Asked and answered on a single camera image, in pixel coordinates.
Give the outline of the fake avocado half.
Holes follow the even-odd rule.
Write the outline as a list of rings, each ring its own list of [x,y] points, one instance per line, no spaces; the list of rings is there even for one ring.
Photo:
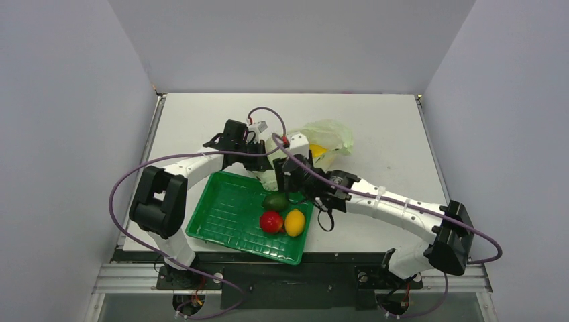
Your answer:
[[[262,207],[266,211],[281,212],[288,208],[289,199],[285,193],[272,193],[266,195],[262,201]]]

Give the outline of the red fake fruit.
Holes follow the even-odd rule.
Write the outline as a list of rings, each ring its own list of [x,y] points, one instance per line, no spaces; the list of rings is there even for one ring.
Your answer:
[[[285,220],[277,211],[264,212],[260,217],[259,225],[264,233],[271,235],[285,232]]]

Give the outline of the yellow fake fruit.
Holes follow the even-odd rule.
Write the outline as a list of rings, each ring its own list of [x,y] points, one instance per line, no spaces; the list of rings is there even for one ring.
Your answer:
[[[309,150],[311,151],[312,157],[314,159],[323,156],[328,151],[327,148],[324,148],[318,144],[309,144]]]
[[[284,220],[286,234],[290,237],[298,237],[305,230],[305,215],[298,209],[293,209],[287,213]]]

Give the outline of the translucent pale green plastic bag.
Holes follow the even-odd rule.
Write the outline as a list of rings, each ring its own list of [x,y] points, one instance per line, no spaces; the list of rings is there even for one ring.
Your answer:
[[[276,144],[270,138],[273,130],[267,129],[264,134],[265,148],[269,152],[276,148]],[[318,144],[328,151],[321,157],[314,159],[313,164],[316,168],[322,168],[324,171],[331,169],[332,164],[338,156],[348,156],[352,153],[354,145],[354,136],[350,128],[344,124],[331,120],[324,119],[306,123],[299,129],[287,130],[287,133],[301,133],[307,137],[309,144]],[[276,158],[283,158],[285,154],[280,150],[271,154],[268,157],[270,163]],[[264,172],[249,171],[254,175],[268,191],[277,191],[278,185],[274,170],[267,170]]]

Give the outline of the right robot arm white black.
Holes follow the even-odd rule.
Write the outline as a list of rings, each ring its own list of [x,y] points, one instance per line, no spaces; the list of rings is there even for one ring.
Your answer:
[[[378,269],[383,284],[396,286],[431,269],[464,275],[474,234],[466,229],[471,222],[463,204],[450,201],[438,205],[409,199],[355,174],[324,172],[300,154],[278,158],[273,166],[281,192],[300,193],[328,214],[340,211],[365,215],[420,239],[414,246],[391,248],[385,253]]]

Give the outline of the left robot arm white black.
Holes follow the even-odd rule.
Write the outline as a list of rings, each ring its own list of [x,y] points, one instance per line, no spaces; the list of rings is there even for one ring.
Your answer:
[[[203,144],[195,157],[142,171],[129,218],[145,231],[162,251],[166,275],[183,288],[201,283],[200,269],[192,263],[197,255],[183,230],[187,191],[209,175],[240,163],[246,170],[268,170],[270,164],[264,121],[228,120],[223,132]]]

